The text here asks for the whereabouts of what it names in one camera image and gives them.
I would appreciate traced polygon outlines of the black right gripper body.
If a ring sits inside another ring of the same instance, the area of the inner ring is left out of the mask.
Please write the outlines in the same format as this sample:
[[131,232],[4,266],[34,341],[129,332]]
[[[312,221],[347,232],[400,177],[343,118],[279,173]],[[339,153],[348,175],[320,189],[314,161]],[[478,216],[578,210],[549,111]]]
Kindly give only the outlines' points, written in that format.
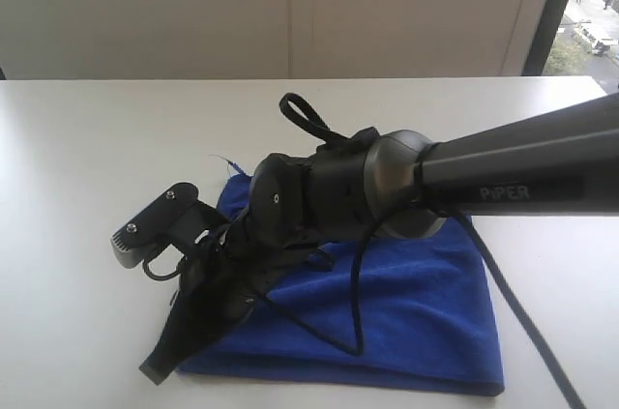
[[270,245],[249,215],[238,217],[213,250],[219,262],[216,271],[184,295],[184,340],[208,346],[230,334],[248,318],[260,297],[317,250],[318,244],[305,237]]

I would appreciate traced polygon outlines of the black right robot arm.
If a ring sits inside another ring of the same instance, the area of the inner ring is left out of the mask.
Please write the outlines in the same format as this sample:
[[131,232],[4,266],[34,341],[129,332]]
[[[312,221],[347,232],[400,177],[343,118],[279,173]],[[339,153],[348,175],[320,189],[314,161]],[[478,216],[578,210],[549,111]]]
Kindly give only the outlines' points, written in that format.
[[163,381],[230,335],[256,302],[332,242],[354,242],[351,315],[361,311],[363,254],[374,238],[408,240],[471,215],[614,215],[618,211],[618,99],[608,95],[447,142],[374,128],[333,131],[300,95],[281,113],[319,140],[305,158],[273,153],[250,198],[228,218],[180,182],[122,231],[137,264],[168,247],[181,259],[178,296],[141,371]]

